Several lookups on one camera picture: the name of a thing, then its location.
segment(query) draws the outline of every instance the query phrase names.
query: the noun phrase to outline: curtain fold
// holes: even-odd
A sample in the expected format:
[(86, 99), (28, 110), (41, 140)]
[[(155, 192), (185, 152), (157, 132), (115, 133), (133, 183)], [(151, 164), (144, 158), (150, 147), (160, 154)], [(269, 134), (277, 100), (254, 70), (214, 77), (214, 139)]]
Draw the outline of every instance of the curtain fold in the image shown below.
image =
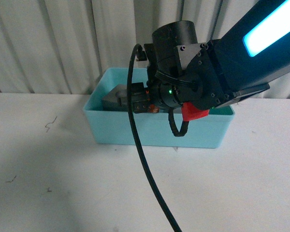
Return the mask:
[[(157, 28), (193, 21), (221, 38), (257, 0), (0, 0), (0, 92), (91, 93)], [(136, 63), (145, 67), (146, 62)], [(290, 98), (290, 73), (257, 97)]]

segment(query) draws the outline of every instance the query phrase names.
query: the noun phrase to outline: black cable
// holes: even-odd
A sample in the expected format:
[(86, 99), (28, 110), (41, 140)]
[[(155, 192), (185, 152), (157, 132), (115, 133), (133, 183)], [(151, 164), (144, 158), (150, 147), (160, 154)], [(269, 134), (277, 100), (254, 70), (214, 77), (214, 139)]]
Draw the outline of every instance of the black cable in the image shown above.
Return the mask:
[(133, 74), (135, 55), (137, 53), (137, 50), (140, 50), (140, 49), (142, 49), (141, 45), (136, 44), (134, 46), (132, 54), (131, 54), (130, 62), (129, 62), (128, 79), (127, 79), (127, 102), (128, 102), (128, 115), (129, 115), (130, 126), (131, 126), (132, 134), (134, 137), (135, 146), (136, 146), (137, 151), (139, 153), (139, 157), (140, 157), (143, 169), (145, 171), (147, 180), (151, 186), (151, 189), (153, 190), (153, 192), (157, 198), (157, 201), (160, 204), (160, 207), (163, 210), (165, 216), (167, 217), (173, 230), (175, 232), (181, 232), (182, 230), (179, 228), (179, 226), (178, 226), (175, 218), (173, 217), (168, 205), (164, 201), (164, 199), (163, 199), (163, 197), (162, 197), (162, 195), (161, 195), (161, 193), (156, 185), (154, 177), (151, 174), (151, 171), (150, 171), (149, 166), (147, 164), (145, 154), (144, 154), (144, 151), (142, 148), (142, 144), (141, 144), (138, 132), (137, 132), (135, 121), (134, 121), (134, 116), (133, 116), (133, 111), (132, 111), (132, 100), (131, 100), (132, 99), (132, 97), (131, 97), (131, 85), (132, 85), (132, 74)]
[(169, 112), (168, 113), (169, 113), (169, 124), (170, 124), (170, 127), (171, 127), (173, 135), (175, 137), (183, 137), (183, 136), (185, 136), (185, 134), (188, 131), (189, 122), (188, 121), (187, 122), (183, 121), (182, 122), (182, 126), (180, 128), (180, 131), (178, 131), (177, 126), (175, 124), (175, 120), (174, 120), (173, 108), (169, 108)]

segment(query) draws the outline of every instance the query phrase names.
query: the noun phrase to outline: light blue plastic bin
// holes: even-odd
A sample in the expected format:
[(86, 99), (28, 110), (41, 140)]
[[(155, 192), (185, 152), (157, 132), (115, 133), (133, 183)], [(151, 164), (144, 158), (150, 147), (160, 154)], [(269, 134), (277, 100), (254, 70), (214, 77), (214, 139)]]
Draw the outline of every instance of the light blue plastic bin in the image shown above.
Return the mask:
[[(83, 108), (97, 143), (135, 144), (128, 113), (102, 108), (102, 98), (118, 84), (126, 84), (127, 75), (127, 68), (106, 70)], [(146, 86), (146, 69), (134, 69), (132, 81)], [(187, 134), (179, 138), (171, 132), (167, 113), (134, 114), (134, 118), (142, 145), (217, 148), (234, 118), (234, 111), (230, 106), (210, 110), (209, 116), (191, 121)], [(180, 128), (182, 115), (174, 114), (174, 119)]]

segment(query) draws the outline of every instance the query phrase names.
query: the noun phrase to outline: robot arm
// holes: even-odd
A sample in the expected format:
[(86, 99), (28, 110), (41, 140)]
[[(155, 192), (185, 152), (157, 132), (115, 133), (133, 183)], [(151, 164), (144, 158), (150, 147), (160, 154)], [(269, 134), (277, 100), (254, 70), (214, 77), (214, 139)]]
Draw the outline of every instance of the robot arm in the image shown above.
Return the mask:
[[(190, 21), (165, 25), (152, 38), (144, 45), (147, 88), (132, 91), (144, 96), (133, 111), (182, 107), (192, 120), (263, 92), (290, 72), (290, 0), (260, 0), (219, 40), (198, 43)], [(144, 60), (140, 51), (137, 57)]]

